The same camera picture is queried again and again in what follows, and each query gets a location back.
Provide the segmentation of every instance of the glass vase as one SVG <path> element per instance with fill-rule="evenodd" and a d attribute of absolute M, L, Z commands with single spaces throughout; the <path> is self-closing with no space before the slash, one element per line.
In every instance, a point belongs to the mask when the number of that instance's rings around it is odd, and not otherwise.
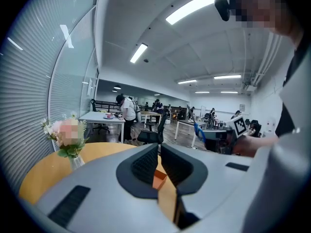
<path fill-rule="evenodd" d="M 70 161 L 70 166 L 71 166 L 72 171 L 76 170 L 77 168 L 85 164 L 80 155 L 78 155 L 76 158 L 70 158 L 69 161 Z"/>

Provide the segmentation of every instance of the white shirt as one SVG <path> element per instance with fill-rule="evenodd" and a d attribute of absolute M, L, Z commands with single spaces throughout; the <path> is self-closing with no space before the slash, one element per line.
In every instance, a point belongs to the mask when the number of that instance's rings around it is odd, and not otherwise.
<path fill-rule="evenodd" d="M 131 121 L 136 118 L 136 113 L 134 110 L 134 104 L 129 98 L 124 98 L 124 103 L 121 106 L 121 111 L 124 113 L 125 109 L 127 110 L 126 117 L 124 119 Z"/>

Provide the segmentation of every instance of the wooden table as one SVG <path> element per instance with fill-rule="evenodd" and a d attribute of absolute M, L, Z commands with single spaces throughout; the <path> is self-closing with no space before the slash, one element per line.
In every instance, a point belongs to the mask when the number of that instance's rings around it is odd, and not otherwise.
<path fill-rule="evenodd" d="M 146 122 L 147 122 L 147 116 L 150 116 L 150 122 L 152 121 L 152 116 L 160 116 L 159 124 L 161 122 L 162 114 L 152 112 L 152 111 L 141 111 L 140 112 L 142 115 L 145 115 L 145 123 L 144 123 L 144 128 L 146 128 Z"/>
<path fill-rule="evenodd" d="M 121 125 L 121 143 L 123 143 L 124 138 L 124 123 L 125 120 L 120 120 L 115 116 L 112 119 L 104 119 L 106 113 L 103 112 L 88 112 L 84 116 L 80 117 L 79 120 L 85 120 L 87 123 L 104 123 L 104 124 L 120 124 Z"/>
<path fill-rule="evenodd" d="M 87 163 L 131 148 L 135 146 L 109 142 L 87 143 L 80 154 Z M 160 156 L 158 156 L 157 170 L 166 173 L 161 165 Z M 60 157 L 57 152 L 54 152 L 35 164 L 27 173 L 19 189 L 19 196 L 35 204 L 47 190 L 69 174 L 71 174 L 71 168 L 68 158 Z M 176 189 L 169 177 L 166 178 L 158 193 L 158 202 L 162 212 L 173 221 Z"/>
<path fill-rule="evenodd" d="M 188 126 L 190 126 L 189 127 L 189 134 L 191 134 L 190 133 L 190 130 L 192 129 L 192 128 L 194 128 L 194 122 L 189 122 L 188 120 L 178 120 L 177 121 L 177 127 L 176 127 L 176 133 L 175 133 L 175 140 L 177 139 L 177 136 L 178 136 L 178 129 L 179 129 L 179 124 L 184 124 L 184 125 L 188 125 Z M 207 127 L 207 122 L 197 122 L 197 124 L 199 125 L 199 127 L 203 127 L 203 126 L 205 126 L 205 129 L 206 129 L 206 127 Z M 195 142 L 195 139 L 196 139 L 196 135 L 195 135 L 195 131 L 193 131 L 194 132 L 194 134 L 193 134 L 193 139 L 192 139 L 192 143 L 191 143 L 191 147 L 193 148 L 193 146 L 194 146 L 194 142 Z"/>

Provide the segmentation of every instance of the ceiling light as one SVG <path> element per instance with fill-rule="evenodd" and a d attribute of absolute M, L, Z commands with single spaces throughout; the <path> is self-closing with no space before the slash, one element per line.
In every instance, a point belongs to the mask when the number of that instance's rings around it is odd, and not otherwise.
<path fill-rule="evenodd" d="M 178 82 L 178 83 L 182 84 L 182 83 L 192 83 L 192 82 L 196 82 L 196 80 L 188 80 L 188 81 L 182 81 L 182 82 Z"/>
<path fill-rule="evenodd" d="M 174 13 L 172 13 L 166 20 L 173 25 L 174 23 L 178 22 L 180 19 L 186 17 L 187 15 L 191 14 L 192 12 L 201 9 L 205 6 L 213 4 L 215 0 L 192 0 L 188 2 Z"/>
<path fill-rule="evenodd" d="M 138 60 L 138 58 L 142 55 L 142 53 L 145 52 L 145 50 L 147 49 L 147 45 L 146 44 L 141 44 L 139 46 L 139 48 L 137 49 L 137 51 L 134 53 L 132 59 L 130 60 L 130 62 L 135 63 L 136 60 Z"/>
<path fill-rule="evenodd" d="M 226 76 L 218 76 L 214 77 L 216 80 L 221 80 L 221 79 L 239 79 L 241 75 L 226 75 Z"/>
<path fill-rule="evenodd" d="M 69 47 L 70 49 L 73 49 L 74 47 L 73 47 L 73 45 L 72 45 L 71 37 L 70 37 L 70 35 L 69 35 L 67 26 L 61 24 L 61 25 L 60 25 L 60 28 L 61 28 L 61 30 L 63 31 L 64 38 L 65 38 L 65 40 L 66 40 L 66 42 L 67 42 L 68 47 Z"/>
<path fill-rule="evenodd" d="M 15 47 L 17 47 L 19 50 L 23 50 L 18 44 L 16 44 L 10 37 L 8 37 L 9 42 L 11 42 Z"/>

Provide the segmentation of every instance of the floor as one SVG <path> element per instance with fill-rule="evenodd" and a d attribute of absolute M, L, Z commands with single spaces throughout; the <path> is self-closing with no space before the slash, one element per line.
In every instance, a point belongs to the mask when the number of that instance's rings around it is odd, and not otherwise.
<path fill-rule="evenodd" d="M 140 130 L 143 129 L 144 124 L 143 123 L 136 123 L 135 126 L 132 127 L 131 136 L 132 138 L 137 138 Z M 191 131 L 189 131 L 189 126 L 179 124 L 179 130 L 178 130 L 178 136 L 175 140 L 175 133 L 176 133 L 176 126 L 177 123 L 171 122 L 170 124 L 165 124 L 164 126 L 164 143 L 175 143 L 181 146 L 189 147 L 191 148 L 191 143 L 193 139 L 194 134 L 194 128 L 192 127 Z M 90 142 L 118 142 L 119 133 L 121 131 L 121 128 L 119 128 L 116 125 L 109 125 L 110 133 L 106 130 L 100 130 L 98 134 L 98 130 L 94 130 L 94 133 L 91 133 L 89 136 L 88 143 Z M 152 127 L 152 130 L 156 132 L 157 127 Z M 128 144 L 134 145 L 134 146 L 141 146 L 143 145 L 142 142 L 139 141 L 131 141 Z M 194 147 L 199 150 L 206 150 L 204 143 L 200 142 L 199 139 L 195 140 Z"/>

